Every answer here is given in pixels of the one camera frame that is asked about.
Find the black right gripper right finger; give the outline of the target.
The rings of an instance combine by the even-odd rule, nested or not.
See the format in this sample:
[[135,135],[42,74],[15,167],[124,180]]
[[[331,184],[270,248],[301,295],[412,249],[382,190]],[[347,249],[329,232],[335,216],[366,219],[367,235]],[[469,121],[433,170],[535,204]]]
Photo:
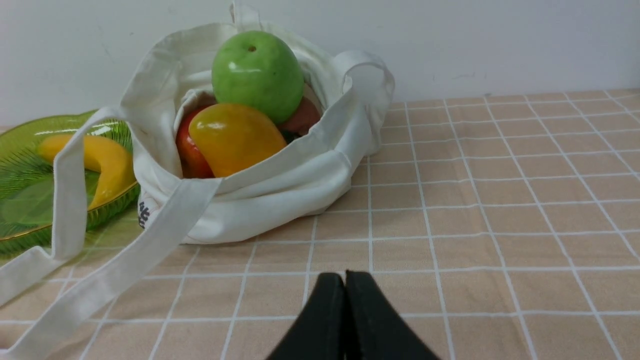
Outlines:
[[373,276],[346,271],[347,360],[438,360],[393,308]]

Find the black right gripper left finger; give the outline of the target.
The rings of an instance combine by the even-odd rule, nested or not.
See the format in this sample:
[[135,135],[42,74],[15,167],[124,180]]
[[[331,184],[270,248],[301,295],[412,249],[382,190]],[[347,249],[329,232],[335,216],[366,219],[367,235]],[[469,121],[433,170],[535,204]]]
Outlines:
[[302,311],[268,360],[343,360],[345,308],[342,277],[332,272],[320,273]]

